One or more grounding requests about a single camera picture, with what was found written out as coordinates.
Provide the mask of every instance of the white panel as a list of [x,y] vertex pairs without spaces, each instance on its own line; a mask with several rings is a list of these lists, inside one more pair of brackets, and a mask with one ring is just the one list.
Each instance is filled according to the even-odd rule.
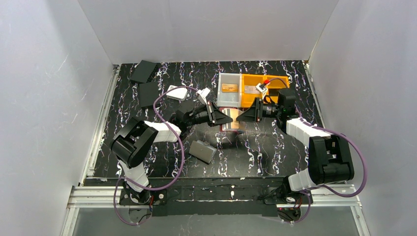
[[114,64],[309,59],[337,0],[79,0]]
[[0,0],[2,235],[60,234],[111,74],[76,1]]
[[359,197],[372,235],[417,231],[416,12],[415,0],[341,0],[310,60],[326,126],[351,137],[368,162]]

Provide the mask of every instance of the black cable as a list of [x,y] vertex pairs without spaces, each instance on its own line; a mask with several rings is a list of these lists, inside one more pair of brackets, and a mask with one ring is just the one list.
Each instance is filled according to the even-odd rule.
[[293,221],[292,217],[290,217],[289,214],[287,214],[287,213],[285,213],[285,212],[283,212],[281,210],[277,210],[277,211],[280,212],[280,213],[282,213],[282,214],[284,214],[284,215],[286,215],[288,218],[290,218],[291,219],[290,221]]
[[151,215],[151,214],[146,214],[146,215],[143,215],[143,216],[142,216],[142,218],[139,220],[139,222],[138,222],[138,223],[140,223],[140,222],[143,220],[143,218],[144,218],[145,216],[149,216],[149,215]]
[[276,188],[276,189],[274,189],[274,190],[272,190],[270,193],[268,193],[266,196],[264,196],[264,197],[259,197],[258,198],[258,200],[264,200],[264,199],[267,199],[267,198],[269,198],[270,196],[272,196],[275,192],[276,192],[276,190],[277,190],[278,188]]
[[280,214],[278,214],[280,217],[281,217],[281,219],[284,219],[284,220],[288,220],[288,221],[293,221],[292,219],[289,219],[287,216],[285,216],[285,215],[280,215]]

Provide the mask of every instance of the black marbled surface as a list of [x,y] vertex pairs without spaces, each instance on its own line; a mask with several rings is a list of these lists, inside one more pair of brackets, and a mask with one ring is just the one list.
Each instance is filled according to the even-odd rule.
[[[111,139],[131,116],[159,122],[154,111],[141,110],[138,88],[129,82],[136,64],[122,64],[115,88],[102,143]],[[247,73],[289,76],[290,88],[297,91],[297,106],[302,116],[321,125],[318,110],[311,94],[302,61],[222,61],[163,63],[153,81],[159,83],[160,94],[169,85],[187,85],[212,90],[208,99],[216,102],[218,75]],[[196,99],[195,93],[187,97]],[[159,109],[165,119],[178,108],[179,101],[165,98]],[[276,128],[275,121],[265,118],[260,123],[246,123],[241,135],[220,132],[219,126],[196,125],[184,140],[186,161],[182,177],[267,177],[294,174],[306,167],[308,154],[305,146]],[[188,154],[193,140],[210,142],[217,147],[212,162],[207,165]],[[150,150],[145,168],[149,177],[173,177],[180,161],[178,143],[157,143]],[[121,168],[110,149],[103,144],[95,165],[95,177],[117,177]]]

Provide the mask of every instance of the small white box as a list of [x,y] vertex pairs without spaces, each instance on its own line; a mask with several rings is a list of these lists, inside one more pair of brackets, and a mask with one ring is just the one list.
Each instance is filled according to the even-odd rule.
[[[168,90],[174,89],[176,87],[177,86],[170,85]],[[167,93],[167,97],[175,99],[175,100],[179,100],[179,101],[184,101],[185,98],[187,97],[187,95],[188,95],[187,88],[178,88],[176,90],[173,90],[173,91]]]

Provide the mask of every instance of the purple cable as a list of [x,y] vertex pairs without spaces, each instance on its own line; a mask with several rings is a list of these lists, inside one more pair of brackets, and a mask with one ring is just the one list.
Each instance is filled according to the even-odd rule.
[[119,219],[120,219],[123,223],[125,223],[125,224],[127,224],[127,225],[131,225],[131,226],[142,225],[143,223],[147,222],[147,221],[148,221],[148,220],[152,217],[152,214],[150,215],[150,217],[149,217],[148,219],[146,219],[146,220],[144,220],[144,221],[142,221],[142,222],[130,223],[130,222],[126,221],[125,219],[123,219],[123,217],[120,215],[119,211],[117,210],[117,207],[116,207],[116,194],[117,194],[117,188],[118,188],[118,185],[119,185],[119,183],[120,183],[120,181],[121,181],[122,179],[124,179],[124,177],[123,177],[123,176],[120,176],[120,177],[119,177],[119,179],[118,179],[118,181],[117,181],[117,183],[116,183],[115,193],[114,193],[114,195],[113,195],[113,207],[114,207],[114,209],[115,209],[116,215],[119,217]]
[[294,221],[294,223],[298,223],[301,220],[305,219],[307,217],[308,213],[310,212],[311,200],[310,200],[310,197],[308,196],[308,193],[306,193],[305,191],[300,191],[300,193],[304,194],[307,197],[308,207],[307,207],[307,211],[305,212],[305,214],[300,219]]
[[367,166],[366,160],[363,157],[363,154],[359,150],[358,146],[350,138],[346,137],[342,133],[335,132],[335,131],[332,131],[332,130],[329,130],[329,129],[326,129],[326,128],[321,128],[321,127],[318,127],[318,126],[314,126],[314,125],[306,122],[303,118],[301,118],[301,121],[302,121],[303,124],[308,125],[308,126],[311,126],[313,129],[318,129],[318,130],[325,131],[325,132],[330,133],[330,134],[335,134],[335,135],[343,138],[344,140],[346,140],[355,149],[355,151],[359,155],[359,158],[360,158],[360,160],[362,162],[362,166],[363,166],[363,179],[362,179],[362,183],[360,184],[360,187],[356,190],[356,192],[351,193],[351,194],[341,194],[341,193],[336,192],[335,190],[333,190],[332,188],[330,188],[329,186],[327,186],[325,184],[320,185],[318,187],[324,187],[324,188],[328,189],[330,192],[336,194],[337,196],[344,197],[344,198],[351,198],[351,197],[354,197],[354,196],[358,195],[359,193],[361,193],[362,190],[365,188],[366,182],[368,181],[368,166]]

